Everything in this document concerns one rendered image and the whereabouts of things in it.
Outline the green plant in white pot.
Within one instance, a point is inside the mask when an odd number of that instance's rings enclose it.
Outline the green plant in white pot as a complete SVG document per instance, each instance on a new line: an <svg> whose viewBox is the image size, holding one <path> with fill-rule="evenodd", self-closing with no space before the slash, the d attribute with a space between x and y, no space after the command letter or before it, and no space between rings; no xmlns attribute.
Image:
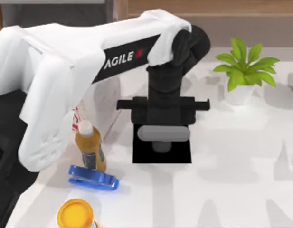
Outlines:
<svg viewBox="0 0 293 228"><path fill-rule="evenodd" d="M231 40L232 49L222 53L216 59L224 62L213 69L215 73L227 76L224 98L231 105L245 105L251 98L255 88L263 82L276 87L273 75L276 74L275 64L280 62L275 57L260 58L263 45L258 43L248 48L240 38Z"/></svg>

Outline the orange bottle with white cap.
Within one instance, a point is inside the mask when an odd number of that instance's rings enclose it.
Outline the orange bottle with white cap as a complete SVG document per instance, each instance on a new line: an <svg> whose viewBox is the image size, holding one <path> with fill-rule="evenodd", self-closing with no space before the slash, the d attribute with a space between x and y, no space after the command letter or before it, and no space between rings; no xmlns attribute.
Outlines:
<svg viewBox="0 0 293 228"><path fill-rule="evenodd" d="M82 154L85 168L100 172L106 171L106 160L101 148L101 134L90 121L82 120L79 122L75 142Z"/></svg>

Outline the blue stapler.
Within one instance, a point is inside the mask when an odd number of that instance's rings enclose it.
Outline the blue stapler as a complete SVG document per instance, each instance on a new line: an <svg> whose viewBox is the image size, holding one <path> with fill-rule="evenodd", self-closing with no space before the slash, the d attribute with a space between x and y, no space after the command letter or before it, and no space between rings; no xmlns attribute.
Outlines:
<svg viewBox="0 0 293 228"><path fill-rule="evenodd" d="M99 190L116 190L119 187L117 178L100 171L71 165L68 174L68 182L77 186Z"/></svg>

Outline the can with yellow lid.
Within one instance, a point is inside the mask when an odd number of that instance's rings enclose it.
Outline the can with yellow lid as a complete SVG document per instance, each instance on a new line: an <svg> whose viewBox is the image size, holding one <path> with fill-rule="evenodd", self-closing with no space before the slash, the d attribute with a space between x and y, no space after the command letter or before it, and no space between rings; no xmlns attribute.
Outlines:
<svg viewBox="0 0 293 228"><path fill-rule="evenodd" d="M59 228L99 228L91 205L83 199L65 202L57 213Z"/></svg>

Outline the grey cabinet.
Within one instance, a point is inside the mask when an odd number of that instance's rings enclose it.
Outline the grey cabinet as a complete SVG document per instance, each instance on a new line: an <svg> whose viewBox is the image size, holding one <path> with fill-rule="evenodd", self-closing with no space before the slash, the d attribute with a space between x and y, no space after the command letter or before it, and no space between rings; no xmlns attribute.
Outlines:
<svg viewBox="0 0 293 228"><path fill-rule="evenodd" d="M59 23L86 27L113 21L114 0L0 0L2 25Z"/></svg>

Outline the wooden cupboard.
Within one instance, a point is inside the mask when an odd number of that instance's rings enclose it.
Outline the wooden cupboard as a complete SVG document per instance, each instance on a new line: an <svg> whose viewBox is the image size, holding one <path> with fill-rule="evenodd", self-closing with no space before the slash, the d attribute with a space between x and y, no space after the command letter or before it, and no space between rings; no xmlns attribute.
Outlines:
<svg viewBox="0 0 293 228"><path fill-rule="evenodd" d="M293 48L293 0L111 0L119 19L163 9L202 27L215 47L232 37L247 44Z"/></svg>

